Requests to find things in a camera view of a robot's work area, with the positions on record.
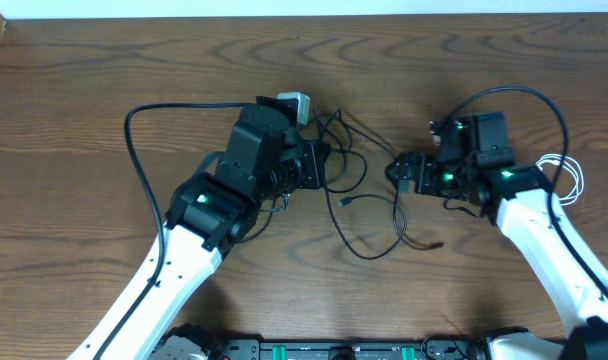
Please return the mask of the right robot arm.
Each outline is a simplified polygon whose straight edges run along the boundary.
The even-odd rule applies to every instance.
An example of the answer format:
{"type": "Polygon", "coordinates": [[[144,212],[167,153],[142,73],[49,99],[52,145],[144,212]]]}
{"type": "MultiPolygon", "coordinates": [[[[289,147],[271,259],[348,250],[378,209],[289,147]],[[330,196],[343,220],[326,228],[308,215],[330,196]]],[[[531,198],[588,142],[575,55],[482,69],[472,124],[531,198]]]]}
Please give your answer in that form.
{"type": "Polygon", "coordinates": [[[608,270],[566,216],[551,181],[515,163],[500,112],[453,117],[431,127],[437,153],[402,152],[385,169],[400,192],[480,207],[524,256],[553,302],[564,343],[524,328],[473,342],[469,359],[608,359],[608,270]]]}

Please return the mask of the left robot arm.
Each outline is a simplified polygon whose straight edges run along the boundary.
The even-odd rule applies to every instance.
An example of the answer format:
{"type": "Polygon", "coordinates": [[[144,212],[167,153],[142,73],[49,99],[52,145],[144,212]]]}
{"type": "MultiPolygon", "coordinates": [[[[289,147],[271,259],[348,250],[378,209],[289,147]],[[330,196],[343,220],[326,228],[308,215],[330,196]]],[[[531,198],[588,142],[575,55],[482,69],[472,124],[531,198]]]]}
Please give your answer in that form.
{"type": "Polygon", "coordinates": [[[148,183],[157,236],[147,257],[73,359],[145,359],[191,295],[255,226],[267,200],[325,183],[330,147],[306,140],[301,92],[240,104],[227,148],[207,156],[161,213],[148,183]]]}

